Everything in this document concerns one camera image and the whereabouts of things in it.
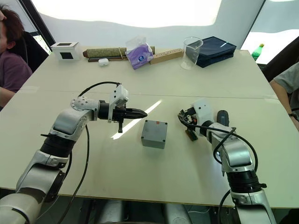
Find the plastic cup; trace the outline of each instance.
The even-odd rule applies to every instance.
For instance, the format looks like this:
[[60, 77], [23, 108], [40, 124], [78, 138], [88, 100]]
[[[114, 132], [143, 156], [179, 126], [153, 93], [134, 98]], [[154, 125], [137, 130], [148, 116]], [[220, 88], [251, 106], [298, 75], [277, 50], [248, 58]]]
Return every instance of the plastic cup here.
[[187, 37], [184, 39], [184, 56], [181, 67], [190, 70], [197, 62], [200, 47], [203, 41], [197, 37]]

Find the white wall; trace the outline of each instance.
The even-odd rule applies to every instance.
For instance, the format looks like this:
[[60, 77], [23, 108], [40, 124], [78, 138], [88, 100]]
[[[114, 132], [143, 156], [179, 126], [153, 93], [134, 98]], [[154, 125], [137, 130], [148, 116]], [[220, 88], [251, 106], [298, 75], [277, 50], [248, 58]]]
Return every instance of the white wall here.
[[267, 0], [242, 49], [253, 52], [263, 43], [257, 63], [267, 64], [299, 36], [299, 0]]
[[31, 33], [36, 32], [35, 26], [32, 24], [31, 20], [28, 18], [26, 12], [20, 5], [18, 0], [0, 0], [0, 4], [9, 6], [10, 9], [14, 10], [20, 17], [25, 31]]
[[[83, 21], [74, 20], [73, 18], [67, 19], [64, 17], [54, 18], [43, 14], [44, 8], [51, 8], [55, 10], [65, 10], [67, 13], [69, 10], [76, 10], [75, 13], [81, 14], [82, 12], [90, 11], [93, 5], [87, 4], [89, 0], [76, 1], [74, 4], [80, 5], [80, 10], [77, 7], [73, 7], [71, 4], [69, 8], [63, 8], [59, 3], [53, 4], [53, 1], [41, 1], [32, 0], [35, 7], [40, 12], [42, 19], [44, 20], [49, 31], [53, 35], [56, 42], [65, 41], [79, 41], [82, 45], [87, 46], [125, 46], [125, 42], [129, 39], [137, 36], [144, 35], [147, 37], [147, 41], [150, 45], [155, 45], [160, 48], [179, 48], [182, 47], [182, 42], [185, 37], [197, 36], [199, 38], [206, 38], [209, 36], [216, 36], [224, 39], [232, 44], [241, 47], [250, 26], [263, 2], [263, 0], [222, 0], [218, 11], [217, 18], [212, 25], [208, 26], [169, 26], [159, 28], [142, 28], [132, 27], [127, 25], [121, 25], [115, 22], [106, 21]], [[168, 8], [164, 9], [164, 14], [156, 14], [155, 8], [160, 5], [151, 5], [150, 1], [139, 1], [139, 10], [143, 10], [144, 16], [155, 19], [163, 19], [167, 14], [172, 12], [171, 4]], [[209, 4], [210, 0], [201, 0], [204, 4], [202, 7], [193, 7], [192, 4], [186, 4], [186, 1], [180, 1], [180, 10], [187, 10], [190, 13], [195, 12], [194, 19], [202, 19], [200, 17], [203, 14], [202, 8], [205, 8], [205, 4]], [[117, 1], [114, 1], [115, 8], [98, 8], [98, 13], [110, 10], [111, 18], [114, 17], [115, 9], [118, 7]], [[151, 6], [150, 13], [147, 12], [146, 7]], [[176, 11], [178, 17], [182, 16], [180, 11]], [[135, 16], [134, 12], [129, 12], [123, 9], [123, 16]]]

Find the green bottle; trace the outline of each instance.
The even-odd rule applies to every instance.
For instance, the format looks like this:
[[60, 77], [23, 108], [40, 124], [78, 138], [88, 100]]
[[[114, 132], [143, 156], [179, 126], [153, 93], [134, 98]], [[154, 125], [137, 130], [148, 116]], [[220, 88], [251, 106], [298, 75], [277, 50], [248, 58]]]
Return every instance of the green bottle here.
[[251, 56], [255, 61], [261, 55], [262, 49], [263, 49], [263, 43], [261, 43], [260, 46], [254, 52], [252, 52]]

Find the person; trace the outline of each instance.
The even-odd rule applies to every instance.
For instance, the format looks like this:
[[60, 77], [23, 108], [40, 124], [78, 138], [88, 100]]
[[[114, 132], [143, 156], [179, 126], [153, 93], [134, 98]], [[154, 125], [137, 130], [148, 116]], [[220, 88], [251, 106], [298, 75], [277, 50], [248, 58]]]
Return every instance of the person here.
[[299, 131], [299, 62], [276, 76], [270, 85]]
[[18, 14], [0, 5], [0, 110], [32, 75], [22, 57], [9, 52], [23, 32]]

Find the gray shirt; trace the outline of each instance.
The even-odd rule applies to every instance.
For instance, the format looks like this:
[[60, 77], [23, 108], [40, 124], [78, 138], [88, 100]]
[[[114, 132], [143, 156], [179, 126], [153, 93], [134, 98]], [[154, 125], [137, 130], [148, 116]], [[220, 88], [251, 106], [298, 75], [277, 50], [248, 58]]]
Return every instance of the gray shirt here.
[[279, 74], [274, 80], [288, 93], [292, 93], [290, 106], [292, 109], [299, 107], [299, 62]]

